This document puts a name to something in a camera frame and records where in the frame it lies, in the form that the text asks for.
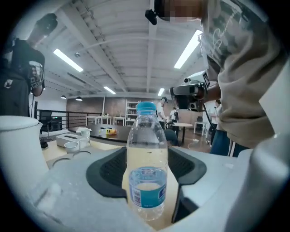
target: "yellow object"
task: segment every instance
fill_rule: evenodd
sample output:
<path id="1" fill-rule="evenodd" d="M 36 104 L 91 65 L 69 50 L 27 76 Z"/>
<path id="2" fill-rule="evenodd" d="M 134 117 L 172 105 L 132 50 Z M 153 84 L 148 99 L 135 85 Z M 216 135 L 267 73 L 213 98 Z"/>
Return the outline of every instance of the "yellow object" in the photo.
<path id="1" fill-rule="evenodd" d="M 106 129 L 106 135 L 115 135 L 117 134 L 117 130 L 115 129 Z"/>

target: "ceiling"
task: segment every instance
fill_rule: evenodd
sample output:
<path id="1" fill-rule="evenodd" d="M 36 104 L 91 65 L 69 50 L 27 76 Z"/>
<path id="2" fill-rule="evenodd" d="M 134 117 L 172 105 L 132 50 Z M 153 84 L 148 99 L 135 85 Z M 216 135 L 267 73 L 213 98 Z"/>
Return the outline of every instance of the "ceiling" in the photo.
<path id="1" fill-rule="evenodd" d="M 45 60 L 45 84 L 70 97 L 153 97 L 160 88 L 182 83 L 204 70 L 200 46 L 181 69 L 174 65 L 199 21 L 153 26 L 145 11 L 154 0 L 74 0 L 60 8 L 57 28 L 38 47 Z M 78 72 L 53 51 L 61 50 L 83 71 Z"/>

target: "white shelving unit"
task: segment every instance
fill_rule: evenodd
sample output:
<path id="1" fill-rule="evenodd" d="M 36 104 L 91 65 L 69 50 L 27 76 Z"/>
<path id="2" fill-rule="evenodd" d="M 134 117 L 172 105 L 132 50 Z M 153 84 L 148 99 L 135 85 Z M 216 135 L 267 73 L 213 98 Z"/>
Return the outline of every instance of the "white shelving unit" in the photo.
<path id="1" fill-rule="evenodd" d="M 140 101 L 128 101 L 126 100 L 126 116 L 125 125 L 132 126 L 137 118 L 136 106 Z"/>

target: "gray t-shirt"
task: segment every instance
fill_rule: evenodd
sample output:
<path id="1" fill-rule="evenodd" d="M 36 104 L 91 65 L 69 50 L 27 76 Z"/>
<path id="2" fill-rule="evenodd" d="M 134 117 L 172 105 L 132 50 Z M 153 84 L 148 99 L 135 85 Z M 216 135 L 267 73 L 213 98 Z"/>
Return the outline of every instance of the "gray t-shirt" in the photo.
<path id="1" fill-rule="evenodd" d="M 271 29 L 236 0 L 205 0 L 201 47 L 208 77 L 218 81 L 219 128 L 249 148 L 274 135 L 259 99 L 286 61 Z"/>

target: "ceiling light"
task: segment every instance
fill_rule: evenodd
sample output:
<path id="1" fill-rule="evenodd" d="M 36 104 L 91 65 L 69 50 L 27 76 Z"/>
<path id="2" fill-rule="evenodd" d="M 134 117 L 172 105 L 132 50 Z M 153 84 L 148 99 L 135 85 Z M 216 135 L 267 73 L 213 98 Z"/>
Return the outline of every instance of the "ceiling light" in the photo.
<path id="1" fill-rule="evenodd" d="M 174 68 L 180 69 L 184 65 L 185 61 L 187 61 L 187 59 L 190 57 L 191 53 L 199 45 L 198 36 L 201 33 L 202 33 L 202 31 L 196 30 L 196 32 L 194 33 L 194 35 L 191 38 L 190 42 L 187 44 L 185 50 L 183 51 L 183 53 L 181 54 L 180 58 L 176 62 L 176 65 L 174 66 Z"/>
<path id="2" fill-rule="evenodd" d="M 164 91 L 164 89 L 163 89 L 163 88 L 161 88 L 161 89 L 159 90 L 158 96 L 161 96 L 161 95 L 162 95 L 162 93 L 163 93 L 163 91 Z"/>
<path id="3" fill-rule="evenodd" d="M 108 88 L 107 86 L 104 86 L 104 89 L 106 89 L 107 91 L 109 91 L 112 94 L 116 94 L 114 91 L 112 91 L 110 88 Z"/>
<path id="4" fill-rule="evenodd" d="M 65 54 L 63 54 L 59 49 L 55 49 L 53 53 L 56 54 L 59 58 L 61 58 L 64 62 L 72 66 L 74 69 L 78 70 L 79 72 L 83 71 L 83 69 L 80 66 L 78 66 L 74 61 L 72 61 Z"/>

